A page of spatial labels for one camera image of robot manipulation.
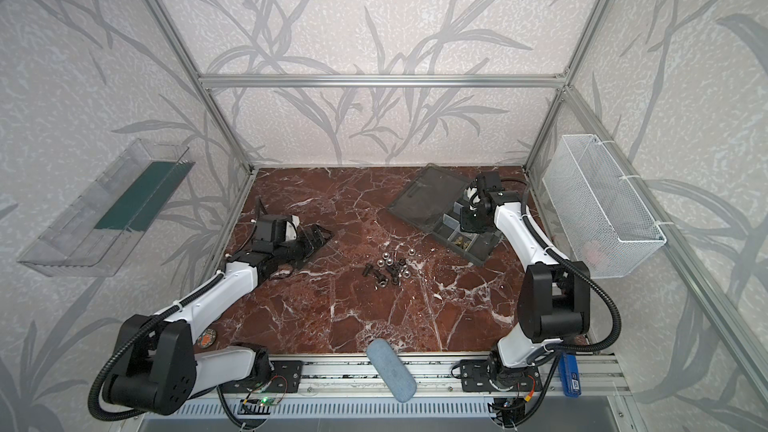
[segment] white wire mesh basket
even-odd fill
[[[544,173],[571,250],[592,278],[623,277],[667,242],[630,180],[591,134],[562,136]]]

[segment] blue plastic object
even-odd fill
[[[416,380],[387,341],[378,338],[371,342],[366,355],[398,402],[407,402],[413,397]]]
[[[581,395],[581,379],[578,376],[578,364],[576,356],[562,354],[560,357],[560,381],[563,385],[563,394],[576,398]]]

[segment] red marble surface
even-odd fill
[[[494,168],[451,169],[474,177]],[[270,213],[318,223],[335,237],[303,270],[262,284],[229,308],[212,325],[219,335],[214,347],[243,341],[267,346],[272,354],[361,352],[384,338],[398,351],[489,350],[516,323],[522,265],[502,241],[485,267],[475,267],[391,215],[386,207],[418,170],[261,169],[228,252],[250,232],[257,196]],[[523,178],[519,167],[498,170]],[[409,248],[416,255],[408,256]],[[378,288],[372,276],[361,275],[383,252],[407,259],[412,276],[398,287]]]

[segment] leaf patterned wallpaper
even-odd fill
[[[766,3],[616,0],[576,87],[768,346]],[[555,131],[551,147],[578,129]],[[622,311],[615,351],[651,430],[768,430],[768,410],[662,252],[602,285]],[[602,308],[593,329],[610,329]]]
[[[204,73],[562,72],[594,0],[163,0]],[[254,163],[522,163],[551,90],[218,90]]]
[[[140,0],[0,0],[0,43],[0,429],[104,430],[85,398],[120,322],[204,279],[247,172]],[[120,271],[17,264],[138,137],[196,164]]]

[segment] metal beam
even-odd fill
[[[573,54],[571,54],[571,59],[568,61],[568,65],[565,67],[564,86],[573,85],[573,82],[576,79],[576,75],[581,69],[581,66],[584,64],[584,60],[587,58],[587,54],[590,47],[592,46],[592,43],[594,42],[594,38],[600,31],[603,22],[605,22],[605,18],[608,16],[610,6],[613,5],[614,1],[615,0],[595,1],[592,12],[587,19],[587,23],[584,24],[584,30],[581,32],[581,37],[576,44],[576,48],[574,49]],[[541,151],[544,140],[546,139],[547,134],[549,134],[549,130],[552,128],[554,121],[557,119],[560,102],[561,97],[558,93],[549,107],[549,112],[547,112],[547,117],[542,123],[542,128],[539,130],[538,135],[536,136],[536,140],[534,141],[533,147],[531,148],[531,153],[528,154],[528,158],[525,160],[524,168],[526,170],[529,170],[533,166],[536,155],[538,155],[538,153]]]
[[[202,75],[207,89],[226,87],[562,87],[552,75]]]
[[[203,86],[198,81],[200,73],[197,71],[197,67],[192,61],[192,55],[187,50],[187,47],[184,46],[184,43],[181,40],[181,34],[179,34],[179,31],[176,29],[176,25],[171,20],[170,15],[165,9],[162,0],[142,1],[147,6],[147,9],[149,10],[150,15],[152,15],[155,23],[158,24],[160,32],[163,34],[171,50],[176,55],[176,58],[181,64],[181,68],[187,75],[187,79],[197,92],[197,96],[200,101],[203,103],[203,105],[205,105],[205,108],[208,111],[211,119],[214,121],[214,124],[218,130],[221,131],[222,135],[224,135],[224,139],[231,147],[235,156],[242,163],[243,168],[247,170],[248,173],[250,173],[250,160],[248,159],[248,155],[245,153],[242,145],[235,137],[230,124],[227,122],[224,114],[219,109],[210,92],[203,88]]]
[[[567,104],[578,118],[587,133],[595,134],[600,140],[610,141],[613,138],[603,123],[592,112],[589,104],[581,93],[569,87],[563,93]],[[626,176],[637,176],[638,172],[627,160],[627,157],[615,144],[606,142],[605,147],[616,159],[616,163]],[[658,202],[648,185],[642,178],[633,178],[633,185],[640,199],[650,213],[661,222],[673,222],[664,207]],[[754,332],[744,322],[736,307],[728,300],[709,270],[692,249],[683,233],[675,226],[661,225],[667,235],[667,245],[664,251],[677,270],[678,275],[686,284],[690,293],[696,299],[706,318],[717,330],[720,340],[741,366],[745,377],[752,384],[764,405],[768,407],[768,351],[754,335]]]

